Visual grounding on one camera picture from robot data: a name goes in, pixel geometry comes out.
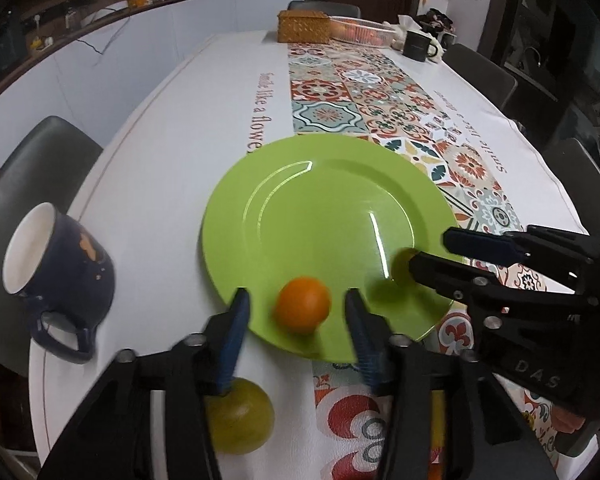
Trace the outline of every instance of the brown tissue box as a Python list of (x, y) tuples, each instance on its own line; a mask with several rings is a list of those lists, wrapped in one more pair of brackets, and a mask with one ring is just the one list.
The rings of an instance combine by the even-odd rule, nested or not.
[(330, 24), (321, 10), (281, 10), (278, 43), (329, 43)]

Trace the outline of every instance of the wicker tray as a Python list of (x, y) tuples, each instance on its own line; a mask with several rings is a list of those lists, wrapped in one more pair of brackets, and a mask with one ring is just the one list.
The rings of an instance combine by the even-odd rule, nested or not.
[(330, 20), (320, 10), (281, 10), (279, 43), (329, 43)]
[(331, 37), (365, 46), (388, 47), (394, 40), (394, 30), (381, 23), (343, 16), (331, 17)]

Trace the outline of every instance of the chair backrest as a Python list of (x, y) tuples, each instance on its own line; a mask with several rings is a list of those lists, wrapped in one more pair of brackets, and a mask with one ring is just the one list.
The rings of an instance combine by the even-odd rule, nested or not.
[(360, 18), (360, 7), (336, 2), (320, 2), (318, 0), (294, 0), (289, 2), (287, 9), (321, 10), (327, 16), (345, 16), (346, 18)]
[(569, 194), (590, 235), (600, 235), (600, 168), (577, 139), (550, 146), (542, 158)]
[(442, 55), (442, 61), (491, 101), (498, 110), (504, 108), (518, 86), (512, 74), (460, 43), (450, 46)]
[(0, 364), (26, 376), (29, 333), (22, 303), (4, 290), (2, 261), (11, 235), (34, 206), (71, 205), (102, 148), (59, 117), (41, 121), (0, 168)]

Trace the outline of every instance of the floral pattern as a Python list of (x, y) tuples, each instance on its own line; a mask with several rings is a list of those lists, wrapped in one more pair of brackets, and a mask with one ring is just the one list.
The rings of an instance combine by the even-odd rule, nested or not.
[[(290, 44), (289, 77), (294, 131), (354, 135), (403, 156), (425, 173), (452, 209), (460, 227), (502, 234), (522, 230), (500, 184), (463, 128), (445, 110), (455, 108), (439, 94), (435, 102), (382, 51), (331, 41), (321, 46)], [(542, 276), (522, 265), (509, 268), (471, 260), (507, 286), (546, 290)], [(474, 344), (466, 307), (453, 302), (437, 326), (438, 351), (458, 354)], [(390, 397), (375, 397), (354, 365), (314, 362), (319, 431), (334, 442), (322, 480), (372, 480), (378, 468)], [(498, 378), (557, 466), (549, 404)], [(432, 463), (436, 459), (432, 454)]]

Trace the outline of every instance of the plate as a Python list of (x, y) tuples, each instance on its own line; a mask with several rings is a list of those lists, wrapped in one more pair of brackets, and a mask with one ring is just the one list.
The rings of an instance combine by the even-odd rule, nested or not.
[[(450, 301), (395, 283), (392, 258), (417, 248), (459, 261), (441, 240), (456, 225), (442, 193), (408, 160), (354, 137), (311, 134), (267, 144), (225, 174), (206, 206), (202, 248), (225, 303), (239, 286), (250, 292), (254, 333), (306, 358), (352, 363), (347, 289), (359, 288), (395, 332), (423, 338)], [(285, 331), (271, 315), (279, 291), (298, 276), (331, 292), (329, 317), (309, 336)]]

